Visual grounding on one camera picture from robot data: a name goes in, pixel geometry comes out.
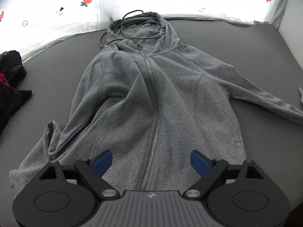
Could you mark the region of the pile of dark clothes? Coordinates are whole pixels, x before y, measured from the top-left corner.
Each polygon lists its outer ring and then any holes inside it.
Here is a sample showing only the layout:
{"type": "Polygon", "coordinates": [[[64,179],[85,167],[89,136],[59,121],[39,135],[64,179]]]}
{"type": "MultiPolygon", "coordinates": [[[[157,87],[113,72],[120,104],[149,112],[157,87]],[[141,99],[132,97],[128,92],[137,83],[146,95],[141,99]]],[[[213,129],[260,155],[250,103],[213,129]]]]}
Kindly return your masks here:
{"type": "Polygon", "coordinates": [[[18,84],[26,77],[20,53],[1,53],[1,131],[12,117],[31,97],[31,90],[20,90],[18,84]]]}

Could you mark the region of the grey zip-up hoodie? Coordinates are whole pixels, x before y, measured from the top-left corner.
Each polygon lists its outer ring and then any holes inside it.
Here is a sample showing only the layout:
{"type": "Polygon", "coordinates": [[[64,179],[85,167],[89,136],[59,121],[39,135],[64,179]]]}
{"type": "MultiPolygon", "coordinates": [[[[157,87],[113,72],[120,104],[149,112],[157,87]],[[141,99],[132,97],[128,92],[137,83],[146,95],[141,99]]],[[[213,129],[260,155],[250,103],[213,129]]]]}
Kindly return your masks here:
{"type": "Polygon", "coordinates": [[[198,181],[190,154],[241,165],[247,155],[230,99],[296,124],[302,111],[264,91],[232,65],[185,45],[155,12],[112,22],[106,44],[79,82],[65,128],[51,120],[9,173],[19,194],[52,160],[72,165],[105,150],[104,180],[118,192],[186,191],[198,181]]]}

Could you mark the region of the white carrot-print curtain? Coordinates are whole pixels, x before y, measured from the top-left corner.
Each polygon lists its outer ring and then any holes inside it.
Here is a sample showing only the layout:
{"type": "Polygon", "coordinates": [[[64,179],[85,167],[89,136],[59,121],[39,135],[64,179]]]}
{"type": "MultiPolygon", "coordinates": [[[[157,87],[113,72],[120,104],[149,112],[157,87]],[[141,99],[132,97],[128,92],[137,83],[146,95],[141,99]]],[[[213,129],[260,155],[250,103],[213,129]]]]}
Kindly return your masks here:
{"type": "Polygon", "coordinates": [[[105,29],[141,11],[165,18],[279,27],[287,0],[1,0],[1,52],[28,59],[71,35],[105,29]]]}

